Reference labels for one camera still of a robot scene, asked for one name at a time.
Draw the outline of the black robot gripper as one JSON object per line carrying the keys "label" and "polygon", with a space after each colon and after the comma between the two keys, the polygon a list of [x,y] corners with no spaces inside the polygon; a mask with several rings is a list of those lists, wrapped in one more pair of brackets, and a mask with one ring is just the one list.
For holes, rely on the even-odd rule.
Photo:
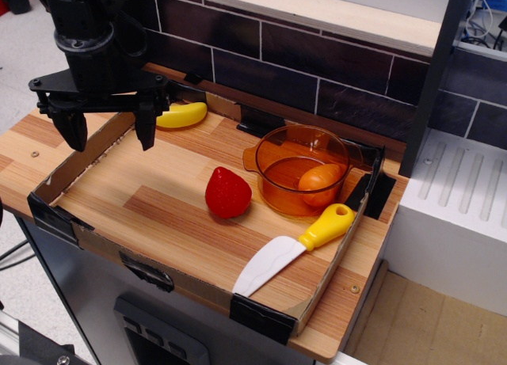
{"label": "black robot gripper", "polygon": [[87,143],[84,115],[131,112],[143,150],[154,145],[157,117],[168,110],[167,77],[143,70],[147,32],[138,22],[58,22],[56,47],[68,68],[29,82],[38,107],[70,148]]}

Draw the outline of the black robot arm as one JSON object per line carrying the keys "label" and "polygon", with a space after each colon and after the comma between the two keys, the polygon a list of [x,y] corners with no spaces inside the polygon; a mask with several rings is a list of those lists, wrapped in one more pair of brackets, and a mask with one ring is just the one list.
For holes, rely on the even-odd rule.
{"label": "black robot arm", "polygon": [[124,7],[129,0],[41,0],[55,26],[68,68],[34,78],[40,113],[74,150],[84,151],[92,112],[130,112],[144,150],[154,145],[157,118],[169,108],[167,77],[145,71],[144,27]]}

